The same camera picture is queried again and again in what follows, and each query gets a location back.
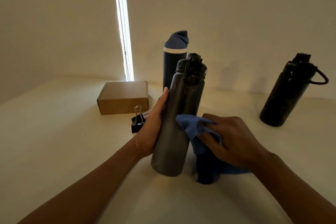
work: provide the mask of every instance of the left hand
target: left hand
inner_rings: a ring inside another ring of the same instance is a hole
[[[134,137],[135,145],[139,150],[141,150],[143,157],[147,157],[153,153],[154,145],[161,128],[161,113],[166,104],[168,93],[169,90],[166,87],[163,90],[163,94],[157,100],[154,108],[149,113],[145,124],[140,129],[138,134]]]

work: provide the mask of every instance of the hand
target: hand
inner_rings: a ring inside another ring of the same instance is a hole
[[[135,145],[139,150],[141,150],[143,157],[149,156],[153,153],[154,145],[161,128],[161,113],[166,104],[168,93],[169,90],[165,87],[162,96],[159,97],[154,108],[149,113],[145,124],[135,136]]]
[[[241,118],[219,117],[212,114],[204,114],[203,117],[216,123],[207,124],[207,127],[223,139],[220,144],[209,133],[198,135],[217,158],[252,171],[253,167],[268,155],[269,152],[257,141]]]

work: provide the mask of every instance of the forearm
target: forearm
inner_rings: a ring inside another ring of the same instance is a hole
[[[268,154],[252,171],[295,224],[336,223],[336,207],[299,178],[277,155]]]
[[[141,152],[134,138],[111,158],[73,185],[41,205],[19,224],[95,223]]]

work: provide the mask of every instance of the white wall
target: white wall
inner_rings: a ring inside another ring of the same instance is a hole
[[[336,98],[335,0],[127,1],[137,80],[162,83],[163,44],[186,29],[208,87],[270,92],[285,63],[306,52],[330,83],[305,95]]]
[[[59,74],[124,80],[115,0],[0,0],[0,103]]]

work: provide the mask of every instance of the cardboard box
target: cardboard box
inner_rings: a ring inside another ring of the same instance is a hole
[[[148,82],[107,82],[97,98],[101,115],[148,111]]]

